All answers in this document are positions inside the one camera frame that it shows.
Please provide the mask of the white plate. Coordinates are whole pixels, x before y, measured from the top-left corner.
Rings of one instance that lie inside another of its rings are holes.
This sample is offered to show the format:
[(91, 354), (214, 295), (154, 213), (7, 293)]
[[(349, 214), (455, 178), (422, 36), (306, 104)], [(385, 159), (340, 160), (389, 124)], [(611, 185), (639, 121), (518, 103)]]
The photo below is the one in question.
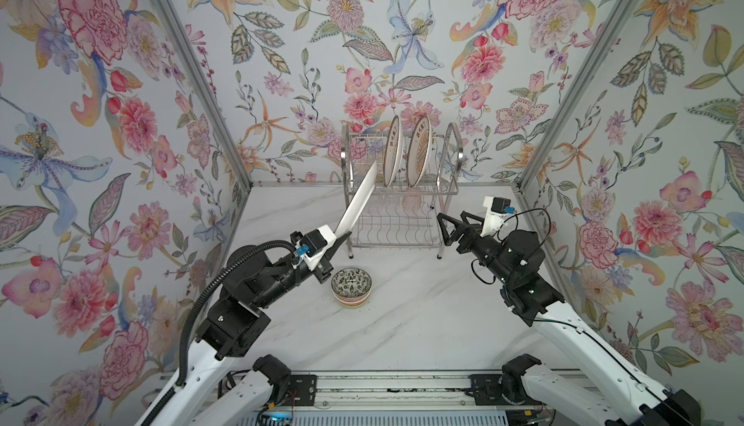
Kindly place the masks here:
[(389, 128), (389, 134), (387, 135), (387, 142), (385, 145), (384, 153), (384, 172), (383, 180), (384, 186), (391, 187), (393, 184), (399, 166), (402, 160), (402, 146), (404, 141), (402, 123), (398, 116), (393, 118), (391, 121), (391, 127)]
[(358, 186), (353, 198), (350, 200), (344, 215), (334, 232), (337, 237), (350, 233), (354, 228), (358, 218), (360, 218), (362, 211), (366, 207), (366, 204), (375, 190), (377, 174), (378, 164), (377, 162), (373, 162), (362, 179), (362, 183)]

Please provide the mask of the red patterned bowl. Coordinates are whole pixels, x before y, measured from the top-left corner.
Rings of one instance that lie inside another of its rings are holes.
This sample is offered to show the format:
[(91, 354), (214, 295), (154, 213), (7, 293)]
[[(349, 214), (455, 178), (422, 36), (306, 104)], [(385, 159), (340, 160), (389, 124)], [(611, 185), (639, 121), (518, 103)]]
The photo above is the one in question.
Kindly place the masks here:
[(331, 279), (331, 290), (336, 297), (345, 300), (360, 299), (372, 288), (370, 274), (360, 268), (348, 267), (336, 272)]

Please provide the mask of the orange white bowl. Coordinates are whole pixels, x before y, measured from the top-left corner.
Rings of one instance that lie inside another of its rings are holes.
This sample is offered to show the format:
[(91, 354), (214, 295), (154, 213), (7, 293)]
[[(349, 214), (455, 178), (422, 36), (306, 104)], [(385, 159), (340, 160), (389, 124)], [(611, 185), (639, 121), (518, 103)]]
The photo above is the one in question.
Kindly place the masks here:
[(346, 299), (346, 298), (341, 298), (341, 297), (335, 297), (335, 300), (342, 307), (345, 307), (345, 308), (358, 308), (361, 305), (363, 305), (364, 303), (366, 303), (367, 300), (368, 300), (368, 298), (369, 298), (369, 296), (366, 295), (366, 296), (359, 297), (357, 299)]

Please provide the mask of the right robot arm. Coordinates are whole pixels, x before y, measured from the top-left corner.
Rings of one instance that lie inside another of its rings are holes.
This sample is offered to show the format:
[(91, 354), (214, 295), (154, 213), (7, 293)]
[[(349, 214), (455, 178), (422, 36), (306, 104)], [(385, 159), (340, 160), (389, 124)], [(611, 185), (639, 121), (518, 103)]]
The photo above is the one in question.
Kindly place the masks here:
[(547, 338), (593, 383), (596, 393), (566, 381), (536, 357), (521, 355), (502, 368), (502, 395), (524, 397), (561, 412), (579, 425), (699, 425), (701, 405), (684, 390), (671, 392), (600, 337), (540, 274), (544, 251), (538, 233), (523, 229), (497, 236), (506, 218), (440, 213), (444, 243), (472, 255), (501, 286), (511, 312)]

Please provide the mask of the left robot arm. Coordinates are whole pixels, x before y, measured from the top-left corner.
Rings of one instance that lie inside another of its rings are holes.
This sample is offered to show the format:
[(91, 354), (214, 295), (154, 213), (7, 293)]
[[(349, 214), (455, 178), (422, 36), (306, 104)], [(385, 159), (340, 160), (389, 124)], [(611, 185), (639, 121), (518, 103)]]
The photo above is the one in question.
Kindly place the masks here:
[(323, 284), (350, 233), (322, 226), (234, 252), (182, 328), (178, 368), (139, 425), (186, 425), (270, 323), (270, 305), (310, 277)]

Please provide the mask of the chrome two-tier dish rack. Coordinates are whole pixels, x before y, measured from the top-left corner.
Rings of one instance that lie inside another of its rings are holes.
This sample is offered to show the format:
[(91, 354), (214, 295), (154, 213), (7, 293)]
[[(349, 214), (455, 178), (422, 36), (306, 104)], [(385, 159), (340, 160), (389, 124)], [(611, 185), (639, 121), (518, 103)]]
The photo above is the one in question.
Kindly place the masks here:
[(446, 213), (458, 194), (464, 146), (456, 125), (443, 133), (432, 131), (428, 162), (422, 181), (410, 188), (406, 165), (411, 140), (403, 133), (402, 160), (391, 187), (384, 186), (384, 153), (389, 130), (352, 133), (341, 137), (341, 167), (347, 204), (373, 162), (378, 164), (375, 190), (351, 232), (353, 257), (358, 249), (433, 250), (441, 259), (445, 245), (437, 215)]

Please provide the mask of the patterned plate right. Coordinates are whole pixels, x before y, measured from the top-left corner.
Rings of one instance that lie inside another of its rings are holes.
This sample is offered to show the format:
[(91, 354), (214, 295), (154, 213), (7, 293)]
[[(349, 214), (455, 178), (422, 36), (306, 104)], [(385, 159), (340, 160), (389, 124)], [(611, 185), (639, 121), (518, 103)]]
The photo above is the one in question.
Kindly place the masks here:
[(430, 119), (428, 116), (424, 116), (418, 120), (414, 127), (408, 150), (406, 173), (410, 188), (416, 187), (424, 177), (431, 147), (431, 137)]

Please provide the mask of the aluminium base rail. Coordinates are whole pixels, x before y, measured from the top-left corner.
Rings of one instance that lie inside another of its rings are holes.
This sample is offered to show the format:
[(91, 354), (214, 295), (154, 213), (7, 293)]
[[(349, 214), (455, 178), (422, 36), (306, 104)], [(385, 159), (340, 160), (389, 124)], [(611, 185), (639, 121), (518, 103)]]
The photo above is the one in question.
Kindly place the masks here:
[(569, 425), (554, 408), (515, 405), (497, 389), (501, 373), (480, 371), (300, 371), (289, 395), (263, 410), (271, 388), (251, 373), (234, 389), (230, 425)]

